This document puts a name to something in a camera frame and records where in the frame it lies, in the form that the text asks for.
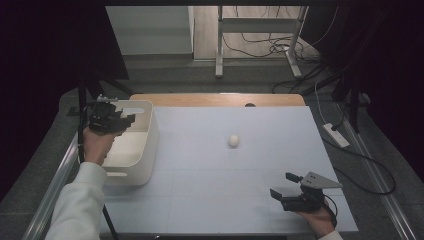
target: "egg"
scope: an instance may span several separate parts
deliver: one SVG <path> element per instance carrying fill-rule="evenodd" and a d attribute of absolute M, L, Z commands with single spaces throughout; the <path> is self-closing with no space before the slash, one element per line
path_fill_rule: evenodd
<path fill-rule="evenodd" d="M 231 135 L 230 139 L 228 139 L 228 144 L 233 148 L 237 147 L 239 143 L 240 143 L 240 137 L 237 135 Z"/>

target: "wire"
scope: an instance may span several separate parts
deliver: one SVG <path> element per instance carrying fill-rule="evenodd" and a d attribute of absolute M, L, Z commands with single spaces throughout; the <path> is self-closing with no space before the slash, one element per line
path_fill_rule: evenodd
<path fill-rule="evenodd" d="M 315 81 L 315 96 L 317 96 L 317 103 L 318 103 L 318 111 L 319 111 L 319 115 L 321 116 L 321 119 L 322 119 L 322 121 L 324 122 L 324 124 L 327 124 L 327 121 L 325 121 L 324 116 L 322 115 L 322 112 L 321 112 L 321 104 L 319 103 L 319 97 L 318 97 L 317 85 L 318 85 L 318 80 L 317 80 L 317 81 Z"/>
<path fill-rule="evenodd" d="M 80 124 L 78 125 L 78 157 L 80 164 L 85 161 L 84 158 L 84 128 L 85 128 L 85 122 L 87 121 L 87 110 L 88 105 L 84 107 L 84 109 L 81 111 L 80 115 Z"/>
<path fill-rule="evenodd" d="M 291 37 L 282 37 L 282 38 L 268 38 L 268 39 L 262 39 L 262 40 L 248 40 L 244 37 L 243 33 L 241 33 L 241 35 L 243 36 L 244 41 L 251 42 L 251 43 L 268 42 L 268 41 L 272 41 L 272 40 L 281 40 L 282 41 L 282 40 L 290 40 L 291 39 Z"/>
<path fill-rule="evenodd" d="M 238 17 L 238 9 L 237 6 L 233 6 L 233 11 L 236 14 L 236 17 Z"/>
<path fill-rule="evenodd" d="M 336 11 L 334 12 L 334 17 L 333 17 L 333 20 L 331 21 L 331 23 L 330 23 L 330 26 L 328 27 L 328 29 L 327 29 L 327 31 L 325 32 L 325 34 L 318 40 L 318 41 L 316 41 L 315 43 L 313 43 L 313 44 L 310 44 L 309 45 L 309 47 L 312 47 L 312 46 L 314 46 L 315 44 L 317 44 L 317 43 L 319 43 L 322 39 L 324 39 L 326 36 L 327 36 L 327 34 L 328 34 L 328 32 L 330 32 L 330 30 L 331 30 L 331 28 L 333 27 L 333 24 L 334 24 L 334 21 L 336 20 L 336 16 L 337 16 L 337 12 L 338 12 L 338 10 L 339 10 L 339 7 L 337 7 L 336 8 Z"/>
<path fill-rule="evenodd" d="M 278 6 L 277 14 L 275 15 L 276 18 L 278 17 L 278 13 L 280 13 L 280 8 L 281 8 L 281 6 Z"/>
<path fill-rule="evenodd" d="M 330 27 L 332 27 L 332 25 L 333 25 L 333 23 L 334 23 L 334 21 L 335 21 L 336 13 L 337 13 L 337 12 L 335 12 L 335 14 L 334 14 L 333 21 L 332 21 L 332 23 L 331 23 L 331 26 L 330 26 Z M 372 16 L 368 17 L 368 19 L 367 19 L 367 20 L 365 21 L 365 23 L 363 24 L 363 25 L 364 25 L 364 27 L 363 27 L 362 29 L 360 29 L 360 30 L 356 31 L 355 35 L 353 35 L 351 38 L 349 38 L 349 41 L 348 41 L 346 44 L 344 44 L 342 47 L 335 46 L 336 48 L 339 48 L 336 52 L 331 53 L 331 54 L 328 54 L 328 55 L 325 55 L 325 56 L 323 56 L 323 57 L 324 57 L 324 58 L 326 58 L 326 59 L 334 58 L 334 57 L 337 57 L 337 56 L 339 56 L 339 55 L 343 54 L 344 52 L 346 52 L 346 51 L 348 51 L 348 50 L 355 49 L 354 44 L 355 44 L 355 43 L 357 43 L 358 38 L 360 38 L 360 37 L 362 36 L 362 34 L 363 34 L 363 33 L 364 33 L 367 29 L 368 29 L 368 26 L 372 23 L 372 21 L 373 21 Z M 307 46 L 307 47 L 305 47 L 305 49 L 306 49 L 306 48 L 309 48 L 309 47 L 311 47 L 311 46 L 313 46 L 313 45 L 316 45 L 319 41 L 321 41 L 321 40 L 325 37 L 325 35 L 327 35 L 327 34 L 328 34 L 329 30 L 330 30 L 330 28 L 327 30 L 327 33 L 326 33 L 326 34 L 324 34 L 324 36 L 323 36 L 323 37 L 321 37 L 321 39 L 320 39 L 320 40 L 318 40 L 317 42 L 315 42 L 315 43 L 313 43 L 313 44 L 311 44 L 311 45 L 309 45 L 309 46 Z"/>
<path fill-rule="evenodd" d="M 336 208 L 336 213 L 333 212 L 333 210 L 331 210 L 331 208 L 324 202 L 321 202 L 321 206 L 328 212 L 328 214 L 330 214 L 331 217 L 331 222 L 333 223 L 333 226 L 336 227 L 337 226 L 337 214 L 339 213 L 339 210 L 337 208 L 336 203 L 333 201 L 333 199 L 331 199 L 329 196 L 324 195 L 324 197 L 327 197 L 328 199 L 330 199 L 330 201 L 333 202 L 334 207 Z"/>
<path fill-rule="evenodd" d="M 270 47 L 269 51 L 272 53 L 282 53 L 288 51 L 288 49 L 285 49 L 285 47 L 289 47 L 288 44 L 277 44 L 277 42 L 280 40 L 276 40 Z"/>
<path fill-rule="evenodd" d="M 301 49 L 295 50 L 294 55 L 296 57 L 296 61 L 301 62 L 301 63 L 321 63 L 323 61 L 323 59 L 321 59 L 320 55 L 317 55 L 318 59 L 314 59 L 314 58 L 310 58 L 310 59 L 306 59 L 305 57 L 303 57 L 303 50 L 305 49 L 305 47 L 303 46 L 302 43 L 298 42 L 299 45 L 301 46 Z"/>
<path fill-rule="evenodd" d="M 331 210 L 331 208 L 325 203 L 324 199 L 321 200 L 320 198 L 317 198 L 314 194 L 310 194 L 310 193 L 306 193 L 306 192 L 303 192 L 302 194 L 304 196 L 306 196 L 307 198 L 311 199 L 313 202 L 319 203 L 321 205 L 321 207 L 324 208 L 324 210 L 327 211 L 328 214 L 330 214 L 331 223 L 333 224 L 333 226 L 334 227 L 337 226 L 337 215 L 334 214 L 333 210 Z"/>
<path fill-rule="evenodd" d="M 328 141 L 327 139 L 325 139 L 325 138 L 322 138 L 322 140 L 325 142 L 325 143 L 327 143 L 327 144 L 329 144 L 330 146 L 332 146 L 332 147 L 334 147 L 334 148 L 337 148 L 337 149 L 339 149 L 339 150 L 341 150 L 341 151 L 343 151 L 343 152 L 345 152 L 345 153 L 348 153 L 348 154 L 351 154 L 351 155 L 354 155 L 354 156 L 358 156 L 358 157 L 361 157 L 361 158 L 364 158 L 364 159 L 366 159 L 366 160 L 368 160 L 368 161 L 370 161 L 370 162 L 372 162 L 372 163 L 375 163 L 376 165 L 378 165 L 379 167 L 381 167 L 382 169 L 384 169 L 384 171 L 389 175 L 389 177 L 391 178 L 391 180 L 392 180 L 392 182 L 393 182 L 393 186 L 392 186 L 392 188 L 389 190 L 389 191 L 387 191 L 387 192 L 376 192 L 376 191 L 373 191 L 373 190 L 369 190 L 369 189 L 367 189 L 367 188 L 365 188 L 365 187 L 363 187 L 363 186 L 361 186 L 359 183 L 357 183 L 356 181 L 354 181 L 351 177 L 349 177 L 346 173 L 344 173 L 342 170 L 340 170 L 340 169 L 338 169 L 338 168 L 336 168 L 336 167 L 333 167 L 334 168 L 334 170 L 336 170 L 337 172 L 339 172 L 339 173 L 341 173 L 343 176 L 345 176 L 349 181 L 351 181 L 356 187 L 358 187 L 359 189 L 361 189 L 362 191 L 364 191 L 364 192 L 367 192 L 367 193 L 371 193 L 371 194 L 375 194 L 375 195 L 389 195 L 389 194 L 392 194 L 395 190 L 396 190 L 396 180 L 395 180 L 395 177 L 393 176 L 393 174 L 390 172 L 390 170 L 389 169 L 387 169 L 387 167 L 386 166 L 384 166 L 382 163 L 379 163 L 379 162 L 377 162 L 376 160 L 374 160 L 374 159 L 372 159 L 372 158 L 370 158 L 370 157 L 367 157 L 367 156 L 364 156 L 364 155 L 362 155 L 362 154 L 359 154 L 359 153 L 356 153 L 356 152 L 352 152 L 352 151 L 349 151 L 349 150 L 346 150 L 346 149 L 344 149 L 344 148 L 340 148 L 340 147 L 338 147 L 338 146 L 336 146 L 336 145 L 334 145 L 333 143 L 331 143 L 330 141 Z"/>
<path fill-rule="evenodd" d="M 289 9 L 288 9 L 287 6 L 286 6 L 286 13 L 287 13 L 287 15 L 289 15 L 289 18 L 291 18 L 290 13 L 289 13 Z"/>
<path fill-rule="evenodd" d="M 335 215 L 336 215 L 336 217 L 337 217 L 337 215 L 339 214 L 339 209 L 337 208 L 336 203 L 334 202 L 334 200 L 333 200 L 331 197 L 329 197 L 329 196 L 327 196 L 327 195 L 325 195 L 325 194 L 324 194 L 324 197 L 328 198 L 328 199 L 329 199 L 329 200 L 333 203 L 334 208 L 336 209 L 336 213 L 335 213 Z"/>
<path fill-rule="evenodd" d="M 263 18 L 267 12 L 269 14 L 269 10 L 268 9 L 269 9 L 269 6 L 265 6 L 265 12 L 264 12 L 264 14 L 262 14 L 261 18 Z"/>
<path fill-rule="evenodd" d="M 296 84 L 294 84 L 294 85 L 290 88 L 289 93 L 292 93 L 292 92 L 293 92 L 293 90 L 294 90 L 294 88 L 296 88 L 296 87 L 300 86 L 300 84 L 302 84 L 304 81 L 306 81 L 306 80 L 308 80 L 308 79 L 311 79 L 311 78 L 313 78 L 313 77 L 317 76 L 317 75 L 318 75 L 318 74 L 322 71 L 322 69 L 319 69 L 319 68 L 324 69 L 324 68 L 325 68 L 324 63 L 320 63 L 320 64 L 318 64 L 318 65 L 317 65 L 314 69 L 312 69 L 312 70 L 311 70 L 308 74 L 304 75 L 304 76 L 303 76 L 300 80 L 284 81 L 284 82 L 279 82 L 279 83 L 274 84 L 274 85 L 272 86 L 272 88 L 271 88 L 271 93 L 275 94 L 275 89 L 276 89 L 277 87 L 279 87 L 279 86 L 282 86 L 282 85 L 284 85 L 284 84 L 286 84 L 286 83 L 296 82 Z"/>
<path fill-rule="evenodd" d="M 270 52 L 270 53 L 265 54 L 265 55 L 253 55 L 253 54 L 250 54 L 248 52 L 245 52 L 245 51 L 242 51 L 242 50 L 239 50 L 239 49 L 235 49 L 235 48 L 232 48 L 232 47 L 228 46 L 227 41 L 225 41 L 224 35 L 222 35 L 222 39 L 224 40 L 224 43 L 225 43 L 225 45 L 227 46 L 228 49 L 233 50 L 233 51 L 236 51 L 236 52 L 244 53 L 244 54 L 249 55 L 251 57 L 267 57 L 269 55 L 274 54 L 274 52 Z"/>
<path fill-rule="evenodd" d="M 344 123 L 344 117 L 345 117 L 345 115 L 346 115 L 346 99 L 343 101 L 343 103 L 344 103 L 344 109 L 343 110 L 341 110 L 340 109 L 340 111 L 342 111 L 342 118 L 341 118 L 341 120 L 340 120 L 340 122 L 339 123 L 337 123 L 336 125 L 334 125 L 333 127 L 335 128 L 335 129 L 337 129 L 337 128 L 339 128 L 343 123 Z"/>

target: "white plastic bin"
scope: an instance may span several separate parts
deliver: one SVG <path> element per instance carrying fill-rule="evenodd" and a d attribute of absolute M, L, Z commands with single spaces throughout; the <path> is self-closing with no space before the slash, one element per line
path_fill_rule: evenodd
<path fill-rule="evenodd" d="M 155 162 L 159 128 L 148 101 L 122 100 L 112 102 L 117 111 L 135 113 L 135 122 L 126 132 L 115 138 L 103 164 L 107 171 L 106 184 L 143 185 L 149 181 Z"/>

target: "human hand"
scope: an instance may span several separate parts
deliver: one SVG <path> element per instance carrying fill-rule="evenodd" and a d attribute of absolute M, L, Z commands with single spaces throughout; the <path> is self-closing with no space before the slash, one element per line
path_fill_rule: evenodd
<path fill-rule="evenodd" d="M 85 161 L 102 166 L 107 153 L 112 148 L 115 137 L 122 135 L 124 132 L 100 134 L 88 127 L 85 128 L 83 133 Z"/>
<path fill-rule="evenodd" d="M 323 207 L 315 212 L 296 213 L 308 221 L 309 226 L 311 226 L 312 230 L 315 232 L 318 238 L 322 238 L 335 230 L 330 214 Z"/>

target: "table surface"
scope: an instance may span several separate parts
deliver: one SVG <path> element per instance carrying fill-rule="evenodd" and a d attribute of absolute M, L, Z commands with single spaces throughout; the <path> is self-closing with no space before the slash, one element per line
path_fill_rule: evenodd
<path fill-rule="evenodd" d="M 284 179 L 286 171 L 302 176 L 314 171 L 337 181 L 310 109 L 299 97 L 132 96 L 132 100 L 156 105 L 160 137 L 148 183 L 104 188 L 117 231 L 158 235 L 309 232 L 301 217 L 283 211 L 269 196 L 269 188 L 284 196 L 301 193 L 299 184 Z M 225 107 L 218 107 L 219 102 Z M 250 102 L 261 107 L 243 107 Z M 237 148 L 227 145 L 231 134 L 240 136 Z M 338 230 L 357 231 L 342 190 L 324 192 L 338 205 Z M 105 222 L 101 232 L 108 232 Z"/>

